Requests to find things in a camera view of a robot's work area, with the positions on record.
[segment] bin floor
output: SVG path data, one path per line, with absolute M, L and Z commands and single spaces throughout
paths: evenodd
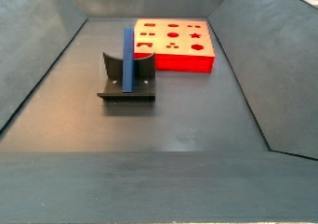
M 2 134 L 0 152 L 263 151 L 213 39 L 212 73 L 157 72 L 155 102 L 105 102 L 101 53 L 121 58 L 135 20 L 90 20 Z
M 85 23 L 2 131 L 1 221 L 318 221 L 318 163 L 268 152 L 212 33 L 211 74 L 157 72 L 153 103 L 97 97 L 132 25 Z

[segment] star-shaped hole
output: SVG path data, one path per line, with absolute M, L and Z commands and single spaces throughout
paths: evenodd
M 201 38 L 201 36 L 196 33 L 191 34 L 191 38 Z

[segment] black stand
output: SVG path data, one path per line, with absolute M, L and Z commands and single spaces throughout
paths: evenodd
M 132 93 L 122 93 L 122 59 L 116 59 L 102 53 L 108 80 L 104 92 L 97 93 L 102 99 L 155 100 L 155 56 L 133 60 L 133 86 Z

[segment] blue rod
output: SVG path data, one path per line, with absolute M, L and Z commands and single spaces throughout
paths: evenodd
M 133 28 L 124 29 L 122 92 L 132 93 L 133 87 Z

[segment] red shape sorter block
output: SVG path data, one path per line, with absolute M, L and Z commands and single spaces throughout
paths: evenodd
M 156 70 L 211 72 L 213 47 L 205 21 L 137 20 L 133 57 L 155 53 Z

